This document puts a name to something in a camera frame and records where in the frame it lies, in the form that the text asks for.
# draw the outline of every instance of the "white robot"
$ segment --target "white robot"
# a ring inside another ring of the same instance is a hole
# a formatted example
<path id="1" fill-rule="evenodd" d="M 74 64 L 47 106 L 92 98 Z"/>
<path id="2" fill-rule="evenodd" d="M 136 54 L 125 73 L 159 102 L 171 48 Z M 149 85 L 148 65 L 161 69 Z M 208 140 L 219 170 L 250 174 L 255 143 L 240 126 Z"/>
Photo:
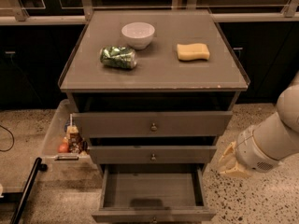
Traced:
<path id="1" fill-rule="evenodd" d="M 252 170 L 268 172 L 299 152 L 299 72 L 280 94 L 277 112 L 251 125 L 231 143 L 220 159 L 222 175 L 249 177 Z"/>

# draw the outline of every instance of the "black cabinet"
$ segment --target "black cabinet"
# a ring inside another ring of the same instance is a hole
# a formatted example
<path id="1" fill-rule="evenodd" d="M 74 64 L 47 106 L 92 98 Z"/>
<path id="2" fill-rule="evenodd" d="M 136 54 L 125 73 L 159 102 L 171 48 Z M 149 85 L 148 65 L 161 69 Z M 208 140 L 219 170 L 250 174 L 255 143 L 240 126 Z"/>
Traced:
<path id="1" fill-rule="evenodd" d="M 56 108 L 65 98 L 58 78 L 82 29 L 1 26 L 0 109 Z"/>
<path id="2" fill-rule="evenodd" d="M 222 23 L 221 29 L 251 81 L 238 102 L 275 102 L 299 69 L 299 23 Z"/>

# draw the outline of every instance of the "bowl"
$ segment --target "bowl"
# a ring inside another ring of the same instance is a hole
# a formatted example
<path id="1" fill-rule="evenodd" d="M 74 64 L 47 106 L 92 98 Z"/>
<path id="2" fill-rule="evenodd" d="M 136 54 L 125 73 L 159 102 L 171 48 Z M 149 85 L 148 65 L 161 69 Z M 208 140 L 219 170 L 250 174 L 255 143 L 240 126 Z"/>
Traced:
<path id="1" fill-rule="evenodd" d="M 121 29 L 126 43 L 133 49 L 144 49 L 151 42 L 155 28 L 144 22 L 126 24 Z"/>

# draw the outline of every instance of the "floor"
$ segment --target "floor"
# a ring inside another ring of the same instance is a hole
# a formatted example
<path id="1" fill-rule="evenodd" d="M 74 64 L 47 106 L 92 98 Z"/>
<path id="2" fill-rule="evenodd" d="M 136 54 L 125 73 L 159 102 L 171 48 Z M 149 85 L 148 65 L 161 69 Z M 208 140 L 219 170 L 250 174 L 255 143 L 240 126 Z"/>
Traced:
<path id="1" fill-rule="evenodd" d="M 218 160 L 226 147 L 250 124 L 260 123 L 273 114 L 275 107 L 236 105 L 233 111 L 233 118 L 217 143 L 216 155 L 204 172 L 207 205 L 216 211 L 207 223 L 298 223 L 299 155 L 290 156 L 269 173 L 254 173 L 248 179 L 218 173 Z M 42 153 L 54 114 L 55 110 L 0 112 L 0 124 L 15 137 L 14 147 L 0 152 L 0 184 L 4 192 L 22 189 L 36 157 Z M 10 144 L 10 134 L 0 129 L 0 149 L 8 149 Z M 99 206 L 102 180 L 89 157 L 80 161 L 46 158 L 43 162 L 49 169 L 38 173 L 21 223 L 95 223 L 91 213 Z M 0 223 L 10 223 L 11 217 L 12 211 L 0 206 Z"/>

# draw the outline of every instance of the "metal can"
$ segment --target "metal can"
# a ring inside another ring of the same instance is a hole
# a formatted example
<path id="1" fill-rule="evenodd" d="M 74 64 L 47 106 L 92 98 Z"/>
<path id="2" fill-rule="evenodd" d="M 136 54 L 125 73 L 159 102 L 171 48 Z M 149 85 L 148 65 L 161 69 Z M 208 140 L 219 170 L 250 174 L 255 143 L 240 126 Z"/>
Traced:
<path id="1" fill-rule="evenodd" d="M 106 47 L 100 50 L 100 61 L 103 65 L 122 69 L 136 67 L 135 50 L 125 47 Z"/>

